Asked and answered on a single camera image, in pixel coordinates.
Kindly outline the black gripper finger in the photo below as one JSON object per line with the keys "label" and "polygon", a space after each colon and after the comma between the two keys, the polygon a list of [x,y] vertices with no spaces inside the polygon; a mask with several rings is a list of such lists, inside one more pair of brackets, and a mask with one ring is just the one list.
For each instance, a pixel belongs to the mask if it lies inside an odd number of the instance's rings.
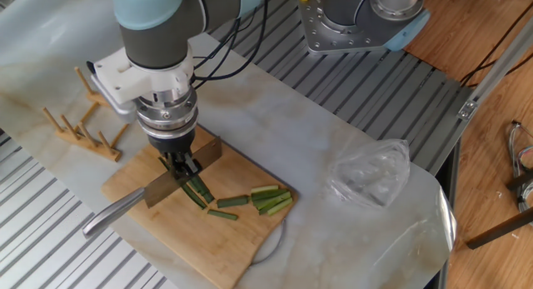
{"label": "black gripper finger", "polygon": [[196,175],[202,170],[202,164],[191,152],[182,154],[182,171],[188,176]]}
{"label": "black gripper finger", "polygon": [[187,177],[186,156],[180,152],[168,152],[166,154],[170,172],[176,180],[183,180]]}

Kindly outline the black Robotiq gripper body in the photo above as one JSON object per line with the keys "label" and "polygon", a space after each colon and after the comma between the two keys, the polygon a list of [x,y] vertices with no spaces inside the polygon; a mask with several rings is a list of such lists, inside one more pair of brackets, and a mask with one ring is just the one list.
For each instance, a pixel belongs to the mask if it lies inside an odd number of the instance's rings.
{"label": "black Robotiq gripper body", "polygon": [[195,138],[195,132],[190,131],[182,137],[161,139],[149,136],[148,141],[160,152],[160,153],[190,153],[191,145]]}

